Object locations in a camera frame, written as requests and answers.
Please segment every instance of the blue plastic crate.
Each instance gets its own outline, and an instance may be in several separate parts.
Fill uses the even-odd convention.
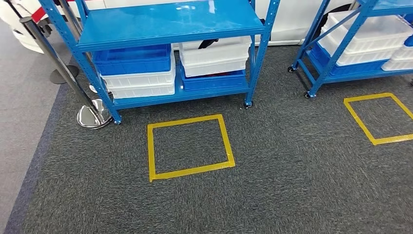
[[[93,62],[103,76],[170,71],[170,44],[97,51]]]
[[[318,42],[315,43],[313,48],[311,49],[311,54],[323,67],[327,66],[331,58],[330,54],[324,48],[322,48]],[[383,66],[383,64],[385,64],[387,61],[389,61],[389,59],[357,63],[346,66],[338,66],[336,64],[333,69],[331,69],[330,76],[334,77],[381,70],[381,66]]]
[[[225,76],[198,76],[185,77],[184,67],[181,65],[181,79],[184,90],[205,90],[213,88],[238,87],[245,83],[245,70],[227,72]]]

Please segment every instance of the white vehicle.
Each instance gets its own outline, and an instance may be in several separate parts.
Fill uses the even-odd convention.
[[[89,9],[115,8],[134,5],[147,5],[168,2],[180,2],[191,0],[86,0]],[[256,12],[258,17],[264,19],[270,0],[256,0]],[[23,16],[32,16],[33,20],[44,31],[51,32],[48,25],[48,17],[41,8],[38,0],[13,0],[13,5]],[[74,0],[67,0],[77,17],[79,16]],[[303,42],[308,28],[320,7],[322,0],[281,0],[274,27],[271,32],[269,45],[296,45]],[[331,0],[326,12],[348,10],[353,0]],[[10,25],[14,36],[20,43],[30,50],[42,53],[29,33],[19,23],[19,18],[10,6],[0,1],[0,19]]]

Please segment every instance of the light gray floor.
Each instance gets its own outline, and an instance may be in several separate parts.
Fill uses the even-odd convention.
[[[44,129],[59,85],[49,82],[53,64],[23,47],[0,20],[0,233],[3,232]],[[70,54],[55,32],[52,45]]]

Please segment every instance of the white plastic crate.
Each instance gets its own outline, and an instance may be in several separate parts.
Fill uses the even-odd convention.
[[[113,98],[141,98],[151,96],[173,95],[175,94],[175,64],[171,66],[169,72],[171,77],[167,83],[137,85],[137,86],[118,86],[110,88]]]
[[[321,33],[324,33],[326,29],[324,27],[321,28]],[[338,47],[338,42],[334,40],[334,38],[328,34],[323,39],[319,41],[320,45],[330,54],[333,56],[334,52]],[[350,64],[357,64],[363,62],[372,62],[384,59],[390,59],[392,54],[398,49],[396,48],[385,48],[379,50],[367,50],[367,51],[360,51],[360,52],[349,52],[344,50],[343,54],[337,60],[337,65],[344,66]]]
[[[413,58],[410,59],[396,59],[391,58],[382,67],[384,71],[394,71],[394,70],[413,70]]]
[[[393,55],[392,59],[413,59],[413,46],[403,45]]]
[[[202,41],[179,43],[179,55],[184,67],[248,57],[251,37],[222,38],[205,49],[198,49],[201,43]]]
[[[197,77],[215,73],[243,70],[245,69],[245,62],[247,59],[248,57],[211,63],[184,65],[185,75],[186,77]]]
[[[325,29],[332,28],[352,12],[329,13],[327,22],[324,25]],[[333,30],[329,35],[341,43],[357,16],[358,14]],[[400,16],[369,17],[357,31],[346,50],[347,52],[357,52],[400,47],[412,34],[413,28]]]
[[[145,85],[170,84],[175,78],[175,56],[173,51],[170,56],[171,70],[168,72],[152,72],[102,76],[109,89],[117,87],[136,87]]]

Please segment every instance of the black stanchion base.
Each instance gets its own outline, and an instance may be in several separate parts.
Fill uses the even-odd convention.
[[[79,75],[79,68],[73,65],[67,65],[66,66],[70,73],[72,73],[73,77],[77,77]],[[53,84],[64,84],[66,81],[63,79],[62,75],[59,73],[59,71],[54,70],[50,74],[50,82]]]

